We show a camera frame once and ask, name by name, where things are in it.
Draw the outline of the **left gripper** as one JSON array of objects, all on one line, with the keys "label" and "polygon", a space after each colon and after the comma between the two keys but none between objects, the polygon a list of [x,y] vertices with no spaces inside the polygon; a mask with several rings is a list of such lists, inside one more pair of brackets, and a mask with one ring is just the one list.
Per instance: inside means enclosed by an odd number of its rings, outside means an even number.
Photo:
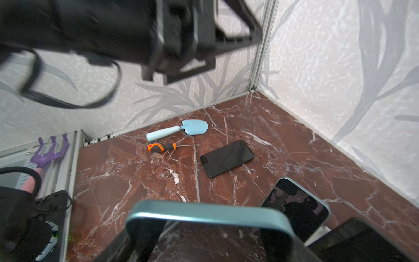
[{"label": "left gripper", "polygon": [[164,84],[211,71],[214,52],[257,45],[263,29],[246,1],[146,1],[151,20],[151,55],[142,79],[154,73]]}]

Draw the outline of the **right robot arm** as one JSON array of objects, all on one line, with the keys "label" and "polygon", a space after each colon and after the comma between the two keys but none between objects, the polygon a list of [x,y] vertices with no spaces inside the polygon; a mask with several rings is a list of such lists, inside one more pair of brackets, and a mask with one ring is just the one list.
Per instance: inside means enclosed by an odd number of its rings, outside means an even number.
[{"label": "right robot arm", "polygon": [[64,223],[73,204],[67,191],[36,196],[41,177],[26,167],[6,167],[1,174],[24,173],[34,179],[29,191],[1,187],[1,261],[62,262]]}]

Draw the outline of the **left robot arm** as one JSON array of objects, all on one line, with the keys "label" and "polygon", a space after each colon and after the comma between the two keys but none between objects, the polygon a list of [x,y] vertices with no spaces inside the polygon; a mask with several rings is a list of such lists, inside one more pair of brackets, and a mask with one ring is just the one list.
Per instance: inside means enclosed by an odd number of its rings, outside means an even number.
[{"label": "left robot arm", "polygon": [[139,64],[143,80],[160,73],[169,85],[260,43],[263,30],[246,3],[227,5],[249,35],[226,35],[216,1],[2,1],[1,62],[14,52],[75,52],[92,65]]}]

